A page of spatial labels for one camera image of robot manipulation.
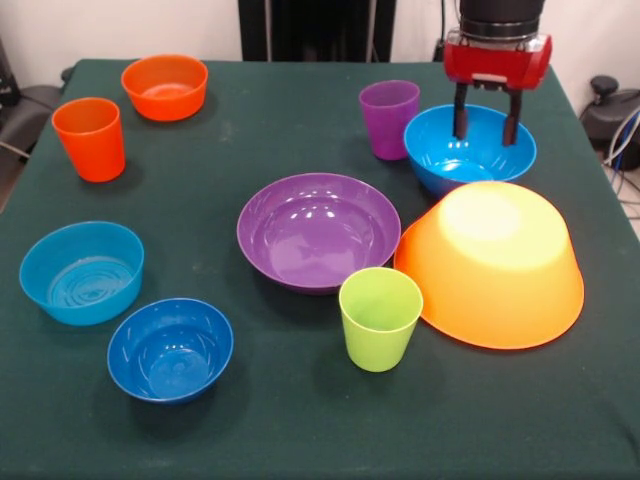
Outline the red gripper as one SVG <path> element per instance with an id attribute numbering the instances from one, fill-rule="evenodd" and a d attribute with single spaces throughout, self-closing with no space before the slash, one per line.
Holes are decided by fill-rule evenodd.
<path id="1" fill-rule="evenodd" d="M 516 42 L 484 42 L 449 33 L 444 46 L 444 70 L 456 83 L 453 135 L 464 140 L 467 132 L 468 85 L 497 84 L 509 89 L 509 113 L 505 118 L 504 146 L 516 144 L 522 108 L 522 91 L 534 90 L 542 82 L 552 53 L 550 35 Z"/>

